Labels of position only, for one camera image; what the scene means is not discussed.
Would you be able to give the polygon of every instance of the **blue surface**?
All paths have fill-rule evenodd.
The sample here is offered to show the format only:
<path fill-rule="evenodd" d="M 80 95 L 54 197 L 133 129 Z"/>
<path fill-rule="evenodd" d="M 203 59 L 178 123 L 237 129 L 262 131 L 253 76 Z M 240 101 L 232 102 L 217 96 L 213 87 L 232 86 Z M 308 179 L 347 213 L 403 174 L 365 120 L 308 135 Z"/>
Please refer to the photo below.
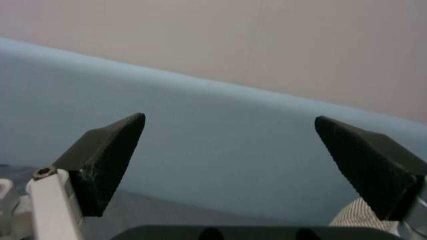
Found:
<path fill-rule="evenodd" d="M 0 38 L 0 163 L 48 165 L 134 112 L 147 124 L 121 188 L 291 224 L 327 224 L 357 196 L 318 115 L 427 159 L 427 127 L 408 120 Z"/>

